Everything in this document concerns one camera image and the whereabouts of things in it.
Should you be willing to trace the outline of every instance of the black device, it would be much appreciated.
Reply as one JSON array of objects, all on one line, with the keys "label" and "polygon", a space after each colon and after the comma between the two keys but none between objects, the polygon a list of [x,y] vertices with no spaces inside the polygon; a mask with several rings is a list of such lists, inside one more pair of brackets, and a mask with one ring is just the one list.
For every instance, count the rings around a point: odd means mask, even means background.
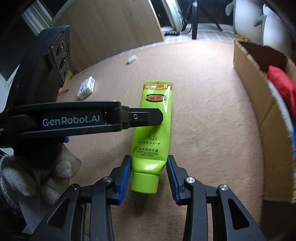
[{"label": "black device", "polygon": [[159,109],[130,109],[117,101],[55,103],[73,69],[70,26],[41,31],[35,45],[22,58],[0,114],[0,147],[13,148],[15,155],[47,169],[65,136],[162,122]]}]

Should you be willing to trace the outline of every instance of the hand cream tube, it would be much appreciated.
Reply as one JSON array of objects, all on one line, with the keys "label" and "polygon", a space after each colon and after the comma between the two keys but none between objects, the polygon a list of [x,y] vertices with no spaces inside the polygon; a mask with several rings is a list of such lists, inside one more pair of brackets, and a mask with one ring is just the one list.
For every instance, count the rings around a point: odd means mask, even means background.
[{"label": "hand cream tube", "polygon": [[164,168],[170,145],[172,81],[145,81],[140,108],[159,108],[163,121],[159,126],[136,127],[132,145],[131,189],[157,193],[159,175]]}]

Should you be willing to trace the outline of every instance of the cardboard box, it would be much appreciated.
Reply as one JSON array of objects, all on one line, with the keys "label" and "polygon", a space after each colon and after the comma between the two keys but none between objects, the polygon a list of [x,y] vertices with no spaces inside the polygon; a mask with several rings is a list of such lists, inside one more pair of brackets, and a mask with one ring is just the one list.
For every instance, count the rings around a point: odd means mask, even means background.
[{"label": "cardboard box", "polygon": [[265,156],[263,198],[296,202],[293,128],[285,116],[285,105],[280,104],[267,79],[270,65],[281,68],[296,82],[296,66],[283,53],[250,42],[235,42],[234,67],[253,103],[261,133]]}]

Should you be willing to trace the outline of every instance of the small white object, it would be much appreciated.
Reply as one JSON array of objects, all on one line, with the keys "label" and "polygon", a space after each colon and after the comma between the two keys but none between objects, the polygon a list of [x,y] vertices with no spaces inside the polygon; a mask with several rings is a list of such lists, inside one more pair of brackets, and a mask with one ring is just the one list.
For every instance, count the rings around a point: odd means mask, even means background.
[{"label": "small white object", "polygon": [[94,90],[94,83],[95,83],[95,79],[92,76],[85,79],[80,85],[77,97],[80,100],[83,100],[87,96],[89,96]]},{"label": "small white object", "polygon": [[134,62],[135,60],[137,60],[137,55],[133,55],[131,57],[128,58],[128,64]]}]

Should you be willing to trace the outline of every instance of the white box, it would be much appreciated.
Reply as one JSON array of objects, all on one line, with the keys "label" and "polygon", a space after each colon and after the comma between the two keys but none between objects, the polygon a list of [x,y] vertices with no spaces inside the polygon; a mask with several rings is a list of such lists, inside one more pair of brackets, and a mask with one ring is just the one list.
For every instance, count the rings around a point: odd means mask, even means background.
[{"label": "white box", "polygon": [[83,100],[87,96],[89,96],[94,90],[94,83],[95,83],[95,79],[92,76],[85,79],[80,85],[80,88],[77,93],[77,97],[80,100]]}]

